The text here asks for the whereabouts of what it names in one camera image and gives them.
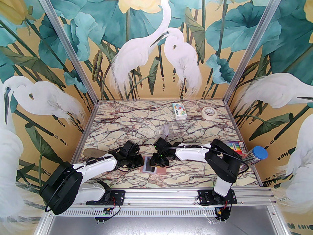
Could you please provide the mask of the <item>pink leather card holder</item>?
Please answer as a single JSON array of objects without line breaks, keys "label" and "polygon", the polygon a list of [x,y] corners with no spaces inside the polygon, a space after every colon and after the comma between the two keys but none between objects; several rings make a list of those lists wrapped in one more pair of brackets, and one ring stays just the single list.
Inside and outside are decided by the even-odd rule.
[{"label": "pink leather card holder", "polygon": [[[143,156],[144,166],[142,166],[141,169],[140,169],[140,172],[142,172],[142,173],[147,173],[145,171],[146,157],[149,157],[149,156]],[[165,167],[164,168],[157,168],[157,167],[155,167],[155,168],[156,168],[156,173],[148,173],[148,174],[166,175],[166,168]]]}]

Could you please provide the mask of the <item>grey card dark stripe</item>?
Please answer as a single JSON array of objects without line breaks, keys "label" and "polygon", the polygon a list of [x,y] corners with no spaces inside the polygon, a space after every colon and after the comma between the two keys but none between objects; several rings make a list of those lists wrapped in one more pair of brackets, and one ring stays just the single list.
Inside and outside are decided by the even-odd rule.
[{"label": "grey card dark stripe", "polygon": [[146,157],[146,163],[145,163],[145,171],[147,173],[156,173],[156,168],[154,166],[151,166],[151,157]]}]

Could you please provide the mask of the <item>clear acrylic card stand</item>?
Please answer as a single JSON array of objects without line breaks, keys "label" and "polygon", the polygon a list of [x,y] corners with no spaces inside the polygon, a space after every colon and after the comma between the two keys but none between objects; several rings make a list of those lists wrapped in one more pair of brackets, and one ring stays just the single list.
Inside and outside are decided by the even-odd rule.
[{"label": "clear acrylic card stand", "polygon": [[[169,133],[170,133],[167,138],[164,135],[165,129],[168,129]],[[156,135],[157,135],[157,137],[163,138],[167,142],[171,142],[174,139],[173,126],[171,124],[162,124],[162,125],[156,127]]]}]

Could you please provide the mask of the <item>white patterned tissue pack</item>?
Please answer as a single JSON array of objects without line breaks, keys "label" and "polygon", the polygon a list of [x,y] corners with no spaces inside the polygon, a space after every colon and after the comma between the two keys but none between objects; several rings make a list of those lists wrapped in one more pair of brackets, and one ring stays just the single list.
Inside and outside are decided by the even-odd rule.
[{"label": "white patterned tissue pack", "polygon": [[187,119],[187,111],[183,103],[172,103],[175,120]]}]

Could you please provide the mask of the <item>small controller circuit board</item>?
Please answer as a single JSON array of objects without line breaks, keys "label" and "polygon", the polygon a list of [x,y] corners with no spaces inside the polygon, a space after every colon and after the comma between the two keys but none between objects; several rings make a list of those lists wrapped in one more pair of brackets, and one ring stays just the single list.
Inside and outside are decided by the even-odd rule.
[{"label": "small controller circuit board", "polygon": [[95,217],[97,224],[104,223],[105,221],[110,220],[114,217],[114,209],[115,207],[106,207],[103,209],[103,213],[99,217]]},{"label": "small controller circuit board", "polygon": [[216,219],[221,222],[226,222],[228,218],[230,217],[231,214],[231,209],[232,205],[230,207],[216,207],[215,208],[215,214],[216,214]]}]

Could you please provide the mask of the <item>perforated metal panel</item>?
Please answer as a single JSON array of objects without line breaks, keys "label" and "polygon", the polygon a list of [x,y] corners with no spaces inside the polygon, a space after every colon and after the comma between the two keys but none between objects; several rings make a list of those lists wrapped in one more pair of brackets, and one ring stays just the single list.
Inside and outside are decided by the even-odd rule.
[{"label": "perforated metal panel", "polygon": [[112,218],[103,223],[87,217],[54,217],[34,235],[291,235],[266,206],[233,207],[226,222],[202,217]]}]

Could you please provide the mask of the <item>cream masking tape roll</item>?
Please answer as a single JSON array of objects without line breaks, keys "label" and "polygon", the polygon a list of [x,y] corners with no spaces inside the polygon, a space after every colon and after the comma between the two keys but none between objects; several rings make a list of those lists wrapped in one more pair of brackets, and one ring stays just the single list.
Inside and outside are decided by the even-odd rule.
[{"label": "cream masking tape roll", "polygon": [[202,109],[201,115],[205,120],[214,120],[217,117],[218,112],[215,108],[207,106]]}]

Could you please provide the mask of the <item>colourful marker pen pack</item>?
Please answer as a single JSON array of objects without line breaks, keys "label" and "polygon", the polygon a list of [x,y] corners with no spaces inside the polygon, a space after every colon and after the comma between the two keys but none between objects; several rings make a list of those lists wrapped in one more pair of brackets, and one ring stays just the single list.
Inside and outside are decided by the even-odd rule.
[{"label": "colourful marker pen pack", "polygon": [[239,155],[245,155],[247,153],[244,142],[241,142],[241,141],[225,141],[225,143],[231,149],[233,149],[235,152],[237,152]]}]

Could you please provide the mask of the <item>clear tube blue lid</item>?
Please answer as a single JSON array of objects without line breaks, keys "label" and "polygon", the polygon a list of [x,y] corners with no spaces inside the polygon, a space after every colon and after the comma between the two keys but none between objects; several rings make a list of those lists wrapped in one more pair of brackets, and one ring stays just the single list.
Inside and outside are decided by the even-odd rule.
[{"label": "clear tube blue lid", "polygon": [[246,163],[249,167],[251,167],[256,163],[267,159],[267,157],[268,152],[266,151],[265,148],[261,146],[255,146],[243,156],[243,162]]}]

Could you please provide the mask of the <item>aluminium front rail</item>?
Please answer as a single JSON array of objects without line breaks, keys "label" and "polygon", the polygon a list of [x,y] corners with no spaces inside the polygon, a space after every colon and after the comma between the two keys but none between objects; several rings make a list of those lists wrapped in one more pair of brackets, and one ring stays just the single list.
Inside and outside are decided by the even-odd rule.
[{"label": "aluminium front rail", "polygon": [[[122,197],[115,200],[122,202],[122,207],[187,207],[193,206],[199,190],[208,191],[212,187],[176,187],[176,188],[133,188],[124,189]],[[232,187],[237,206],[277,205],[269,187],[236,186]]]}]

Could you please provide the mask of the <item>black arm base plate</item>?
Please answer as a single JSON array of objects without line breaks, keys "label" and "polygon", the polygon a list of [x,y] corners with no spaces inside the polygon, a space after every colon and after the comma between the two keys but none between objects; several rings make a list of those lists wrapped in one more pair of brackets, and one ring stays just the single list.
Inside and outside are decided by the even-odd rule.
[{"label": "black arm base plate", "polygon": [[238,204],[235,192],[229,189],[225,197],[217,194],[213,189],[199,189],[198,199],[200,205],[228,205]]},{"label": "black arm base plate", "polygon": [[98,201],[87,201],[88,206],[114,206],[124,204],[124,190],[107,190]]}]

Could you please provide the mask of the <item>aluminium frame post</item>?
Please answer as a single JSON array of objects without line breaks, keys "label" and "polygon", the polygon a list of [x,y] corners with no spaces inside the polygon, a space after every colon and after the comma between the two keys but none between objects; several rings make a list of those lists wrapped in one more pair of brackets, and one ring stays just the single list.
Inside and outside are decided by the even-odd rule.
[{"label": "aluminium frame post", "polygon": [[50,0],[39,0],[41,6],[43,7],[47,17],[49,18],[54,30],[56,31],[56,34],[58,35],[60,42],[62,43],[70,61],[72,62],[74,68],[76,69],[79,77],[81,78],[83,84],[85,85],[87,92],[89,93],[91,100],[96,105],[99,101],[89,79],[87,78],[87,75],[74,51],[73,46],[70,43],[70,40],[67,36],[67,34],[64,31],[64,28],[56,14],[55,9],[53,8],[53,5]]},{"label": "aluminium frame post", "polygon": [[262,37],[268,27],[268,25],[270,24],[275,11],[277,10],[279,4],[280,4],[281,0],[269,0],[265,11],[262,14],[262,17],[252,35],[252,38],[249,42],[249,44],[247,45],[247,49],[244,52],[244,55],[238,65],[238,68],[235,72],[234,77],[232,78],[225,94],[223,97],[223,102],[225,105],[227,105],[232,93],[235,90],[236,85],[239,82],[239,79],[241,78],[244,69],[246,68],[248,62],[250,61],[250,59],[252,58],[253,54],[255,53],[260,41],[262,40]]}]

